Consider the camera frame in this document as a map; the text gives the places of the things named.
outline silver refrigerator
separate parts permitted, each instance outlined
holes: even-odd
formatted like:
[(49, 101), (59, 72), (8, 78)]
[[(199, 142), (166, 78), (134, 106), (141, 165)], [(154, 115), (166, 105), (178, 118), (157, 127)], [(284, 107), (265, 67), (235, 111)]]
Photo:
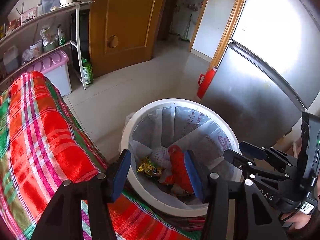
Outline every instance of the silver refrigerator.
[(299, 0), (246, 0), (201, 104), (239, 142), (271, 147), (320, 91), (320, 32)]

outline yellow snack wrapper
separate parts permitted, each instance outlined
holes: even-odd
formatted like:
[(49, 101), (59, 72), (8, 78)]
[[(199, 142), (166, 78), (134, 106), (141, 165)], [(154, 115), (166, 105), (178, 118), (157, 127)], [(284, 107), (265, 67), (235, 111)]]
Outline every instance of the yellow snack wrapper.
[(162, 168), (152, 165), (149, 156), (142, 160), (142, 163), (137, 171), (143, 172), (144, 174), (147, 174), (151, 177), (160, 177), (162, 174)]

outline tile floor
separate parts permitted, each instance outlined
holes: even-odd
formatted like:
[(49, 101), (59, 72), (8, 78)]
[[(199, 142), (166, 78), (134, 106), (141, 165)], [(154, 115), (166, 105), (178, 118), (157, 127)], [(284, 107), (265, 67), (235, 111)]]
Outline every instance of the tile floor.
[(107, 160), (119, 155), (128, 114), (159, 99), (195, 98), (199, 75), (209, 62), (187, 52), (186, 44), (159, 42), (152, 60), (101, 76), (87, 90), (70, 75), (73, 91), (64, 100)]

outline shelf leg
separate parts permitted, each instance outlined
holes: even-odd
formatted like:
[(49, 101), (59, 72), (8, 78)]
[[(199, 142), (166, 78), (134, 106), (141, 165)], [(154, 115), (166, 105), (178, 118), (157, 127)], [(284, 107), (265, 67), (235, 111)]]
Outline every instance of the shelf leg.
[(79, 33), (80, 19), (79, 19), (79, 17), (80, 17), (80, 5), (77, 5), (76, 6), (76, 42), (77, 42), (78, 60), (79, 60), (79, 67), (80, 67), (83, 88), (87, 89), (87, 86), (85, 84), (85, 79), (84, 79), (83, 68), (82, 68), (82, 60), (81, 60), (80, 33)]

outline pink lid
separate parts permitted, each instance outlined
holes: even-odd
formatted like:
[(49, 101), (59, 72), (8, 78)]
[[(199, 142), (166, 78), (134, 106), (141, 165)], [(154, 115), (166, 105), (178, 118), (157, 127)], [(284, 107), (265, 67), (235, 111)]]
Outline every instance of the pink lid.
[(47, 57), (38, 60), (31, 67), (28, 68), (28, 71), (39, 71), (42, 74), (45, 74), (69, 61), (67, 54), (63, 50), (53, 52)]

